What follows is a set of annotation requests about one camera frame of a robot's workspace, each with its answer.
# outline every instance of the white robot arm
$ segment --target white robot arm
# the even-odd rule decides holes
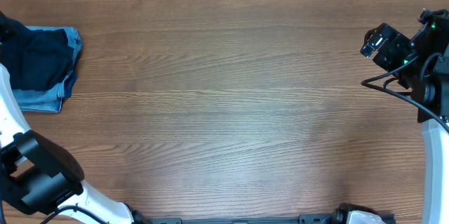
[[[449,134],[434,119],[422,123],[426,180],[421,224],[449,223]]]
[[[13,96],[8,70],[2,64],[0,64],[0,121],[0,145],[2,150],[6,150],[8,149],[8,146],[14,144],[14,135],[18,133],[25,134],[31,130]],[[20,162],[23,162],[24,160],[25,157],[20,157],[19,160],[16,161],[16,164],[20,164]],[[115,202],[104,196],[85,180],[81,181],[81,186],[81,194],[73,194],[71,197],[68,197],[66,200],[59,203],[57,208],[53,210],[57,211],[66,206],[77,206],[93,213],[104,223],[137,224],[134,220],[133,210],[128,208],[124,203]],[[83,223],[98,223],[80,211],[69,209],[60,214],[70,216]]]

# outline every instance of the wooden table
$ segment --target wooden table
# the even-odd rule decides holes
[[[420,222],[417,110],[360,86],[382,70],[359,50],[382,22],[411,37],[422,8],[449,0],[0,2],[26,25],[79,29],[73,97],[60,114],[26,118],[112,199],[153,218],[297,216],[351,202]]]

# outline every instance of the jeans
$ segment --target jeans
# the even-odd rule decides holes
[[[75,84],[76,64],[81,51],[81,37],[78,30],[74,27],[27,27],[30,30],[57,30],[63,29],[67,35],[68,46],[74,49],[73,65],[74,69],[67,73],[64,80],[54,85],[47,91],[22,91],[13,90],[15,99],[23,112],[50,112],[58,113],[61,111],[62,102],[72,96],[72,87]]]

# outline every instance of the folded clothing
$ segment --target folded clothing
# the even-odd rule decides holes
[[[17,36],[3,45],[1,62],[11,76],[11,88],[47,91],[72,70],[74,49],[67,45],[63,29],[30,30],[11,20]]]
[[[40,30],[44,34],[49,34],[52,32],[59,32],[59,33],[63,32],[65,38],[64,40],[60,39],[60,36],[58,35],[60,45],[63,46],[65,44],[67,50],[70,50],[71,53],[68,60],[68,64],[66,63],[66,60],[59,60],[58,62],[49,62],[52,65],[52,68],[48,69],[55,69],[56,67],[58,70],[53,70],[53,72],[56,73],[46,74],[45,78],[47,78],[47,76],[51,77],[47,78],[47,81],[42,81],[41,83],[45,83],[48,86],[56,82],[50,88],[43,91],[36,91],[35,89],[32,88],[33,86],[27,86],[31,87],[31,89],[13,88],[14,97],[17,100],[20,109],[24,112],[60,112],[64,99],[70,98],[72,96],[72,87],[77,78],[75,67],[76,64],[78,63],[79,52],[81,51],[82,47],[81,37],[79,36],[78,30],[74,27],[29,26],[26,28],[28,30],[33,31]],[[39,67],[35,67],[32,71],[33,72],[32,75],[34,75],[35,78],[41,78],[41,73],[43,73],[41,71],[42,68],[39,69]]]

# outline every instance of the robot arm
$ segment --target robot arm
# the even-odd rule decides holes
[[[0,144],[2,199],[26,214],[36,211],[50,214],[66,206],[85,209],[103,223],[148,224],[138,211],[104,196],[84,180],[73,156],[33,132],[15,101],[9,73],[0,64]],[[24,160],[34,167],[17,178],[11,174]],[[98,223],[90,216],[69,209],[60,214],[83,223]]]
[[[449,134],[434,119],[422,123],[426,180],[421,224],[449,223]]]

